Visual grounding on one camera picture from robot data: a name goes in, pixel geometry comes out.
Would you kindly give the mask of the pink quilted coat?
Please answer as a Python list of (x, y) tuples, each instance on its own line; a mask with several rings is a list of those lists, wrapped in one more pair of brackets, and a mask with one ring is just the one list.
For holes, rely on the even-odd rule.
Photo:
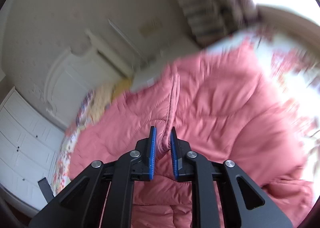
[(190, 227), (191, 184), (174, 180), (170, 132), (215, 162), (233, 160), (298, 226), (312, 208), (305, 162), (289, 116), (245, 40), (230, 51), (177, 59), (151, 87), (117, 97), (81, 131), (71, 155), (74, 179), (92, 161), (111, 162), (156, 127), (155, 177), (134, 188), (132, 227)]

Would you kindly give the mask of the yellow cushion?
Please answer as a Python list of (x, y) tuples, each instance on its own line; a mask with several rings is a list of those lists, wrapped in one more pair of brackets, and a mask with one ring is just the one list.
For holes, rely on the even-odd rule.
[(132, 86), (132, 78), (123, 78), (114, 85), (111, 101), (114, 101), (117, 97), (119, 97), (123, 92), (129, 90)]

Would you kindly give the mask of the beige yellow pillow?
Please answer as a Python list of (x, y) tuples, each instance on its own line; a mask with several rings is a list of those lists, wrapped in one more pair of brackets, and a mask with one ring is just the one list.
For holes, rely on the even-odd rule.
[(107, 105), (112, 101), (115, 88), (116, 84), (106, 82), (95, 90), (90, 110), (90, 116), (93, 123), (97, 123), (103, 116)]

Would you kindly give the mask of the colourful patterned pillow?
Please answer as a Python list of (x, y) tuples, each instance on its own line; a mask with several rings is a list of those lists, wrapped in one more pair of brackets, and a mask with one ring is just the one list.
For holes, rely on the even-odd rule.
[(89, 119), (90, 110), (92, 108), (95, 97), (95, 91), (90, 90), (83, 101), (81, 102), (80, 108), (76, 115), (75, 123), (77, 127), (83, 126)]

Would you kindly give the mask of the white bedside table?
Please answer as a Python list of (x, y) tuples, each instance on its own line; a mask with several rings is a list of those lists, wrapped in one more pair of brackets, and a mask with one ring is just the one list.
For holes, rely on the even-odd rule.
[(176, 58), (191, 55), (200, 50), (200, 47), (189, 37), (182, 36), (167, 47), (164, 47), (149, 63), (148, 66), (140, 69), (133, 77), (130, 91), (137, 92), (143, 88), (152, 86), (160, 77), (163, 68), (174, 61)]

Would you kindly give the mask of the white wooden headboard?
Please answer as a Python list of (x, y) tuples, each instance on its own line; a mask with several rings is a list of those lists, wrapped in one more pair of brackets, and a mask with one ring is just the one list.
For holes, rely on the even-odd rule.
[(46, 111), (64, 128), (75, 119), (83, 98), (105, 82), (117, 83), (133, 75), (133, 69), (99, 35), (89, 29), (90, 42), (82, 55), (68, 47), (52, 64), (44, 86)]

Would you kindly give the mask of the slim silver standing lamp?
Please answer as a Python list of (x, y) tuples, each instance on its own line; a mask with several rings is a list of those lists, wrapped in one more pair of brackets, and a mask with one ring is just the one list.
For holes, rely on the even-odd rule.
[(133, 49), (133, 51), (144, 61), (148, 62), (144, 53), (135, 45), (135, 43), (110, 19), (108, 19), (108, 24), (113, 28), (113, 30)]

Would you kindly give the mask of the white wardrobe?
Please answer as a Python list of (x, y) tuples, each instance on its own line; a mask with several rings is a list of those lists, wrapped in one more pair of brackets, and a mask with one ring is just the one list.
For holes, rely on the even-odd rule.
[(1, 188), (26, 215), (35, 215), (47, 203), (38, 182), (53, 180), (63, 137), (15, 88), (10, 90), (1, 103)]

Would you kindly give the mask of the floral bed sheet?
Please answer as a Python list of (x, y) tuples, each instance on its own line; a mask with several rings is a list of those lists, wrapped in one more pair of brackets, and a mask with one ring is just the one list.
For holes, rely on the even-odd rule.
[[(240, 30), (210, 45), (207, 52), (220, 55), (249, 40), (257, 62), (270, 79), (291, 117), (293, 128), (308, 155), (302, 178), (312, 182), (319, 197), (319, 57), (297, 38), (271, 26), (259, 24)], [(71, 154), (81, 131), (93, 125), (91, 116), (77, 127), (75, 119), (65, 132), (50, 185), (58, 194), (69, 184)]]

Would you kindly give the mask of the wall power socket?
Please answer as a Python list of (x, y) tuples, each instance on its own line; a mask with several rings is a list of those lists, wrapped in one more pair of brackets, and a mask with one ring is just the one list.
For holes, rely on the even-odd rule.
[(139, 32), (143, 37), (148, 37), (151, 34), (155, 33), (157, 30), (161, 29), (163, 27), (163, 24), (161, 20), (157, 17), (154, 17), (153, 19), (146, 21), (139, 27)]

